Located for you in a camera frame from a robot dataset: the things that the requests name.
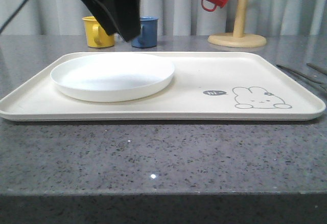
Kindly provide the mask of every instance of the tray rim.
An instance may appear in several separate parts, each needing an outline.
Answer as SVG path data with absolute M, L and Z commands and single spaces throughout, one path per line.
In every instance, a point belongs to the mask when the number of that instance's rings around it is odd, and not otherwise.
M 24 113 L 24 114 L 19 114 L 19 113 L 10 113 L 5 110 L 2 110 L 1 105 L 2 103 L 6 102 L 7 99 L 12 98 L 12 96 L 19 96 L 19 92 L 21 90 L 31 84 L 36 84 L 38 81 L 42 80 L 44 78 L 44 74 L 46 72 L 51 72 L 51 70 L 58 66 L 59 64 L 70 60 L 69 58 L 71 56 L 76 56 L 79 55 L 78 57 L 86 56 L 86 55 L 96 55 L 96 54 L 106 54 L 106 53 L 119 53 L 119 52 L 73 52 L 73 53 L 68 53 L 64 54 L 58 59 L 56 59 L 54 62 L 46 66 L 44 69 L 36 73 L 34 76 L 32 76 L 30 79 L 22 83 L 20 86 L 15 88 L 13 91 L 11 91 L 9 94 L 5 95 L 3 98 L 0 99 L 0 117 L 10 120 L 10 121 L 119 121 L 119 120 L 216 120 L 216 121 L 307 121 L 307 120 L 312 120 L 315 118 L 320 117 L 323 112 L 326 109 L 326 104 L 316 95 L 314 95 L 312 92 L 310 92 L 308 89 L 306 89 L 304 86 L 296 82 L 294 79 L 286 75 L 284 72 L 276 68 L 273 64 L 271 64 L 269 61 L 264 59 L 262 56 L 254 53 L 248 53 L 248 52 L 207 52 L 207 51 L 139 51 L 139 52 L 133 52 L 133 53 L 144 53 L 144 54 L 154 54 L 154 55 L 170 55 L 170 54 L 179 54 L 179 55 L 184 55 L 183 57 L 186 57 L 185 55 L 190 55 L 192 57 L 196 57 L 194 55 L 201 55 L 201 54 L 206 54 L 206 55 L 212 55 L 212 56 L 207 56 L 207 57 L 214 57 L 215 55 L 233 55 L 233 57 L 237 57 L 238 55 L 244 56 L 255 56 L 255 58 L 260 58 L 263 61 L 265 61 L 265 64 L 268 65 L 270 68 L 273 68 L 275 71 L 278 71 L 279 75 L 282 75 L 284 78 L 287 78 L 288 81 L 292 83 L 292 85 L 296 85 L 298 88 L 303 90 L 304 92 L 310 94 L 314 99 L 316 99 L 320 104 L 321 104 L 321 109 L 317 110 L 315 113 L 292 113 L 289 114 L 288 118 L 274 118 L 274 115 L 280 116 L 282 114 L 269 114 L 271 118 L 261 118 L 260 116 L 266 115 L 266 113 L 247 113 L 246 118 L 228 118 L 226 117 L 227 114 L 234 114 L 234 115 L 241 115 L 235 114 L 233 112 L 225 112 L 225 113 L 217 113 L 215 111 L 213 112 L 204 112 L 204 113 L 199 113 L 198 111 L 189 111 L 189 112 L 183 112 L 183 111 L 110 111 L 108 113 L 104 112 L 84 112 L 84 113 L 58 113 L 58 114 L 52 114 L 51 116 L 54 118 L 40 118 L 40 116 L 48 116 L 49 114 L 33 114 L 33 113 Z M 118 116 L 110 116 L 106 117 L 108 115 L 143 115 L 143 116 L 126 116 L 126 117 L 118 117 Z M 176 114 L 176 115 L 182 115 L 182 116 L 169 116 L 169 114 Z M 66 116 L 71 116 L 74 115 L 74 118 L 65 118 Z M 80 115 L 97 115 L 97 117 L 80 117 Z M 305 118 L 299 118 L 299 115 L 306 115 Z

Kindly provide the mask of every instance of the chopsticks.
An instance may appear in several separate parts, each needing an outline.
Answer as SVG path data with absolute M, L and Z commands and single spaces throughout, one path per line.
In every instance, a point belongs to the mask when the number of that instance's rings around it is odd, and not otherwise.
M 311 63 L 307 63 L 307 66 L 311 67 L 312 69 L 315 69 L 316 71 L 323 73 L 325 75 L 327 75 L 327 69 L 326 68 L 322 68 L 320 66 L 317 66 L 315 64 L 311 64 Z
M 281 65 L 281 64 L 277 64 L 276 66 L 279 67 L 279 68 L 281 68 L 281 69 L 284 69 L 284 70 L 286 70 L 286 71 L 289 71 L 289 72 L 293 72 L 293 73 L 295 73 L 295 74 L 298 74 L 299 76 L 302 76 L 302 77 L 308 79 L 308 80 L 311 81 L 311 82 L 314 82 L 314 83 L 319 84 L 319 86 L 320 86 L 321 88 L 323 88 L 325 92 L 327 92 L 327 84 L 326 84 L 326 83 L 321 82 L 321 81 L 317 81 L 317 80 L 313 79 L 312 77 L 310 77 L 310 76 L 308 76 L 308 75 L 306 75 L 306 74 L 304 74 L 304 73 L 302 73 L 302 72 L 300 72 L 300 71 L 298 71 L 298 70 L 295 70 L 295 69 L 293 69 L 293 68 L 290 68 L 290 67 L 287 67 L 287 66 L 284 66 L 284 65 Z

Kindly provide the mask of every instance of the blue mug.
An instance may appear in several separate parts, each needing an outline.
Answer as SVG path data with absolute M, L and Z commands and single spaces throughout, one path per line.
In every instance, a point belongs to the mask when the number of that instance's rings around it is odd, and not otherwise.
M 132 46 L 136 48 L 151 48 L 157 46 L 158 18 L 144 16 L 140 18 L 141 33 L 132 40 Z

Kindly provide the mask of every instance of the mug handle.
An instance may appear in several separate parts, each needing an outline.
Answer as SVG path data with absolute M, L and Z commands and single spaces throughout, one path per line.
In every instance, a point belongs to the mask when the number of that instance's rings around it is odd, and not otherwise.
M 92 27 L 93 39 L 96 44 L 102 45 L 102 42 L 100 41 L 99 29 L 100 29 L 100 25 L 93 25 Z
M 209 8 L 206 8 L 203 4 L 203 0 L 201 0 L 201 6 L 202 8 L 205 10 L 205 11 L 208 11 L 208 12 L 213 12 L 215 11 L 215 9 L 217 8 L 217 5 L 215 4 L 215 6 L 212 8 L 212 9 L 209 9 Z

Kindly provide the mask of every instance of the black cable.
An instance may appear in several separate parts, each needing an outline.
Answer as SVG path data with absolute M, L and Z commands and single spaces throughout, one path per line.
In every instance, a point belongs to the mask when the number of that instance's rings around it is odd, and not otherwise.
M 20 5 L 18 6 L 18 8 L 10 15 L 10 17 L 6 20 L 6 22 L 1 26 L 0 28 L 0 34 L 2 33 L 2 31 L 5 30 L 5 28 L 7 27 L 7 25 L 13 20 L 13 18 L 20 12 L 20 10 L 23 8 L 23 6 L 28 2 L 29 0 L 23 0 Z

